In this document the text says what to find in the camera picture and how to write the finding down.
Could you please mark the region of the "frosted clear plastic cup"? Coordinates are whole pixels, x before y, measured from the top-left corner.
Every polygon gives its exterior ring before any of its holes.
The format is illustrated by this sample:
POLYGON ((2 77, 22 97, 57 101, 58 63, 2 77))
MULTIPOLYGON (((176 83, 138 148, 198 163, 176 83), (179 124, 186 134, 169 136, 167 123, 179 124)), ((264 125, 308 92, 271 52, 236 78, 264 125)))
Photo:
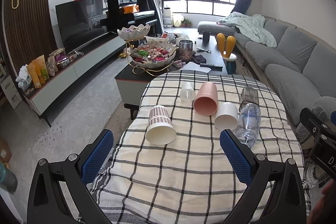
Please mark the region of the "frosted clear plastic cup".
POLYGON ((181 86, 180 98, 183 102, 193 102, 196 97, 194 85, 190 82, 184 82, 181 86))

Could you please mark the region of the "white plastic cup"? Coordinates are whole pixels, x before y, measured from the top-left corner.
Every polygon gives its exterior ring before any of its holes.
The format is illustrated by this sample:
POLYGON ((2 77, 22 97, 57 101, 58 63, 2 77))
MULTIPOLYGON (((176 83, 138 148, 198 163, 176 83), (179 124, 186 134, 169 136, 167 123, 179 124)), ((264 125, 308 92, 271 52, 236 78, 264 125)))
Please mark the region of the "white plastic cup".
POLYGON ((238 109, 235 104, 230 102, 221 103, 216 113, 214 125, 220 131, 236 129, 238 125, 238 109))

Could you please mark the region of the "clear glass cup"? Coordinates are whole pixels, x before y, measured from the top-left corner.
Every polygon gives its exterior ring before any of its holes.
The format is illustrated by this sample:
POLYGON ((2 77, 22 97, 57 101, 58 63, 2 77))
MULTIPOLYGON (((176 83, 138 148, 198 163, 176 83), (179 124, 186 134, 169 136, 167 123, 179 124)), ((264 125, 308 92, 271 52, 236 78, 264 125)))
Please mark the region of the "clear glass cup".
POLYGON ((240 106, 244 106, 248 103, 254 103, 256 105, 259 105, 259 95, 256 89, 245 86, 242 89, 242 93, 240 96, 240 106))

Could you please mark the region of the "pink plastic cup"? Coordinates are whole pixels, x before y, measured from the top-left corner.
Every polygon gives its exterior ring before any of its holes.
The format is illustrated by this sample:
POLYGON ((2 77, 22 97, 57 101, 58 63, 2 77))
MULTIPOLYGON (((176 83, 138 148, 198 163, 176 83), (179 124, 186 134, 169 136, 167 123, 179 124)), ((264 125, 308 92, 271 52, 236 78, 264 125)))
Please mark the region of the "pink plastic cup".
POLYGON ((194 99, 194 110, 203 116, 212 116, 218 109, 218 91, 213 82, 204 82, 194 99))

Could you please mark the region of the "plaid paper cup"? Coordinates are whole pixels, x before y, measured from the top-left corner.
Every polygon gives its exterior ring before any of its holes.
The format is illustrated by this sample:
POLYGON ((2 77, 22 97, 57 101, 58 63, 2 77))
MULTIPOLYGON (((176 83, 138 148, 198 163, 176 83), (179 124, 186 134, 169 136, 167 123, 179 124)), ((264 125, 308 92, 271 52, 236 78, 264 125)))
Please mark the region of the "plaid paper cup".
POLYGON ((176 137, 171 119, 166 108, 156 105, 150 110, 147 123, 146 140, 153 145, 166 145, 176 137))

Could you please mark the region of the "black cup on table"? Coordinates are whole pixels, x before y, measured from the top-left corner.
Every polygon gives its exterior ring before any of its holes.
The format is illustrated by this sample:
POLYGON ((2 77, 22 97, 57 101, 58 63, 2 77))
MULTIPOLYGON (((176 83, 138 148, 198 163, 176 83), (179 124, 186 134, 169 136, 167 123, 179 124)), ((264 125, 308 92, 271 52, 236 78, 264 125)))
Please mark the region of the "black cup on table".
POLYGON ((205 44, 209 43, 210 34, 211 34, 210 32, 203 31, 203 36, 202 36, 203 43, 205 43, 205 44))

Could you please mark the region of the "clear blue plastic bottle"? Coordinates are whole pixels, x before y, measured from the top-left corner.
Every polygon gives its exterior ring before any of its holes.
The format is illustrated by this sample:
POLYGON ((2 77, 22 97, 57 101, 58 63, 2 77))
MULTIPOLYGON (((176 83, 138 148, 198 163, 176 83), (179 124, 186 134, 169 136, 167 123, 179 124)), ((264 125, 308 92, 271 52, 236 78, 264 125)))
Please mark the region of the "clear blue plastic bottle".
POLYGON ((260 133, 261 110, 255 103, 246 104, 241 110, 235 136, 242 144, 252 148, 260 133))

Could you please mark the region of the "checked white tablecloth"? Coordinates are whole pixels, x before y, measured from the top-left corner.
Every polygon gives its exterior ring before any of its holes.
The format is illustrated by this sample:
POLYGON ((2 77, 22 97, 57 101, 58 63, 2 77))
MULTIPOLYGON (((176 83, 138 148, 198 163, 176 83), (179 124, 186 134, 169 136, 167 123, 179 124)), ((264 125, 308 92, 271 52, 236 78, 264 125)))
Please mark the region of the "checked white tablecloth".
POLYGON ((180 99, 183 83, 199 90, 216 85, 219 102, 239 106, 242 89, 257 90, 260 134, 252 147, 272 161, 295 159, 303 170, 301 147, 278 96, 261 82, 240 75, 211 76, 176 71, 145 88, 137 118, 121 135, 91 194, 113 223, 221 223, 242 196, 242 184, 220 146, 214 117, 195 112, 180 99), (153 145, 145 133, 150 110, 162 105, 177 133, 168 145, 153 145))

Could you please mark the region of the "grey sectional sofa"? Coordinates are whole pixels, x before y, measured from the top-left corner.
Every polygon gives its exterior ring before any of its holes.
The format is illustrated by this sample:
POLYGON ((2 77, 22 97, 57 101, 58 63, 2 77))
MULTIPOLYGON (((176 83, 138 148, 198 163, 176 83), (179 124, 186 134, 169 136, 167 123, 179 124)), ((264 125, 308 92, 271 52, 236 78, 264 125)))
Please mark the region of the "grey sectional sofa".
POLYGON ((300 124, 299 114, 308 107, 331 125, 330 116, 335 111, 335 49, 282 20, 265 18, 262 29, 275 39, 274 47, 264 41, 254 42, 237 27, 207 21, 198 24, 199 33, 235 37, 236 47, 258 79, 279 96, 302 148, 311 148, 314 137, 300 124))

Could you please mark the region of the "yellow rabbit-ear stool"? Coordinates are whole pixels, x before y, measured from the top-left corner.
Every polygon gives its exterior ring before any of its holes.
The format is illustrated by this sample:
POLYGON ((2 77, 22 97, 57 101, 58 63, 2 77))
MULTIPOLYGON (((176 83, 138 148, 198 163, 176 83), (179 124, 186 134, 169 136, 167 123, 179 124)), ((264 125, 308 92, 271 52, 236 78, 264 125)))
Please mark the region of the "yellow rabbit-ear stool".
POLYGON ((236 39, 234 36, 227 36, 223 33, 218 33, 216 36, 218 50, 224 60, 227 73, 234 75, 236 73, 236 60, 237 56, 233 53, 236 45, 236 39))

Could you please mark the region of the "light green blanket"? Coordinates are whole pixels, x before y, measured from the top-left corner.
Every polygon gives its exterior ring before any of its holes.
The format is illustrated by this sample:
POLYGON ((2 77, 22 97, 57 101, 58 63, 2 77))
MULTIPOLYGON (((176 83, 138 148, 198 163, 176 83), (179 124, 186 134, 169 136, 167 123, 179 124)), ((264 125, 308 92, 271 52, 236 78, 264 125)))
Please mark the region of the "light green blanket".
POLYGON ((265 18, 260 14, 248 16, 240 12, 232 12, 219 20, 218 24, 237 28, 243 36, 253 42, 264 44, 271 48, 277 47, 274 36, 264 28, 265 18))

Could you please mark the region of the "two-tier gold snack stand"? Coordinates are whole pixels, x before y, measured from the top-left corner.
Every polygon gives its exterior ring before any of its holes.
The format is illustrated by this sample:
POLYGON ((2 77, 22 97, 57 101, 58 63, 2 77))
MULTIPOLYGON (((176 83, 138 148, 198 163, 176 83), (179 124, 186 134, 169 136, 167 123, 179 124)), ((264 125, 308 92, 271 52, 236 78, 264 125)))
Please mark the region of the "two-tier gold snack stand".
POLYGON ((165 72, 173 64, 177 46, 165 38, 153 38, 147 34, 148 24, 123 27, 117 31, 118 36, 125 41, 126 58, 132 67, 132 72, 140 69, 151 76, 165 72))

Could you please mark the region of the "black flat television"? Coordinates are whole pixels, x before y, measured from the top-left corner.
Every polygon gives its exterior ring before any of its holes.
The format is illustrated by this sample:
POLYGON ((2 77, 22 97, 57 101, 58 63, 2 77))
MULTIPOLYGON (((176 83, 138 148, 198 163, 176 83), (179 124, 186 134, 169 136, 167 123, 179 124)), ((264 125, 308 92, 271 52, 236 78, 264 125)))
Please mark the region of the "black flat television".
POLYGON ((58 27, 66 53, 79 50, 96 40, 112 39, 104 0, 78 0, 55 6, 58 27))

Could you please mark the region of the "glass jar with nuts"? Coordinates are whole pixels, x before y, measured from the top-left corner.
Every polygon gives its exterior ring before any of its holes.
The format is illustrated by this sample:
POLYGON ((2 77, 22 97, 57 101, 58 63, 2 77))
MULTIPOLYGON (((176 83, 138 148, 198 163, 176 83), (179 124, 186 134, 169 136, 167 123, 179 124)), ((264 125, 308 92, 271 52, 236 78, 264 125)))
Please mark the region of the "glass jar with nuts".
POLYGON ((179 58, 184 62, 191 61, 193 57, 193 41, 192 40, 180 40, 179 41, 179 58))

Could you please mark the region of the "black upright piano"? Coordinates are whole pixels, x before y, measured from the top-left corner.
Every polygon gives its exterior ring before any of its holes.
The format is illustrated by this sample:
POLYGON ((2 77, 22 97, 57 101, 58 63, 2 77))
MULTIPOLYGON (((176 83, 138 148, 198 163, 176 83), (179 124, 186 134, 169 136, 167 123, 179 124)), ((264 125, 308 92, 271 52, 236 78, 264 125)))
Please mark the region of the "black upright piano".
POLYGON ((157 32, 158 20, 155 11, 149 9, 147 0, 107 0, 106 18, 100 25, 108 31, 117 33, 117 29, 130 26, 149 25, 151 32, 157 32))

